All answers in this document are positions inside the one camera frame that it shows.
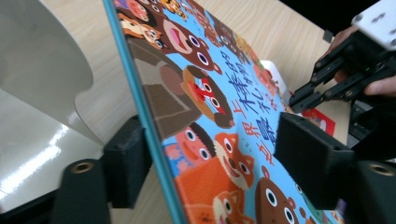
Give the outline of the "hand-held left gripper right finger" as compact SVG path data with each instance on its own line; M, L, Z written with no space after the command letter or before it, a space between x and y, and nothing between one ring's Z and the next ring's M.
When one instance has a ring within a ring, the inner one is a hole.
M346 224L396 224L396 164L366 159L311 121L280 114L275 158L319 210Z

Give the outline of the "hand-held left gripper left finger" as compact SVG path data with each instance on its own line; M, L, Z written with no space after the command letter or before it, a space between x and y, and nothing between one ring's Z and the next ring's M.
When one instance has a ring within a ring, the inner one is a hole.
M69 164L50 224L111 224L112 208L134 208L152 160L139 117L129 118L99 159Z

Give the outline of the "red picture book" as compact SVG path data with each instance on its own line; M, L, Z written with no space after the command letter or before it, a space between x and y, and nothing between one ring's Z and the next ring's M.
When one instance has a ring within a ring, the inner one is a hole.
M334 135L335 122L317 109L308 109L302 115L317 125L322 131Z

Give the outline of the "thin white book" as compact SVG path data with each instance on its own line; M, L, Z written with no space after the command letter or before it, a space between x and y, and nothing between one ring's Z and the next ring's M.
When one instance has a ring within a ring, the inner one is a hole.
M271 78L275 82L276 87L278 89L279 96L287 104L290 99L290 91L286 83L284 82L281 74L279 73L276 65L268 60L261 60L261 63L263 67L270 72Z

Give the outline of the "light blue animal picture book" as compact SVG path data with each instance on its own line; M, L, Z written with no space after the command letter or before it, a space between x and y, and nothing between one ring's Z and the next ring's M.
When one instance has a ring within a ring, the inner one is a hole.
M194 0L104 2L175 224L343 223L275 157L273 64Z

